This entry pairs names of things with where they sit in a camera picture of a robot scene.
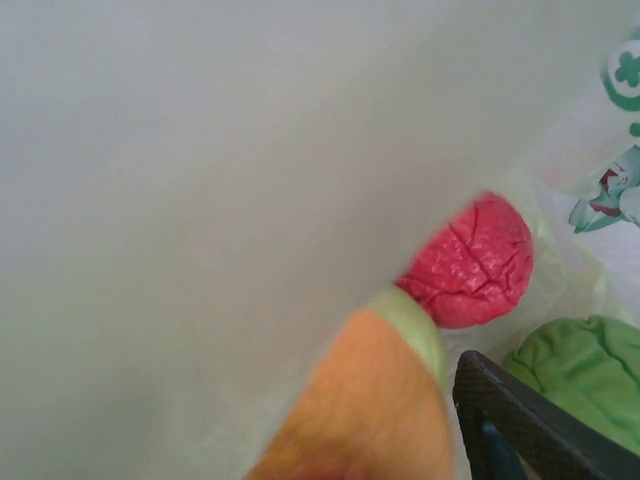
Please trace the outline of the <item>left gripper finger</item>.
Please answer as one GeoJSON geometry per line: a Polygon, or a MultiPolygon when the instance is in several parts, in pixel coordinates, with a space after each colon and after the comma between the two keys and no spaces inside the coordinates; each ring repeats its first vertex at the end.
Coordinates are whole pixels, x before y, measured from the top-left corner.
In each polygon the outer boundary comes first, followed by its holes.
{"type": "Polygon", "coordinates": [[[473,479],[637,479],[639,456],[481,353],[457,364],[452,398],[473,479]]]}

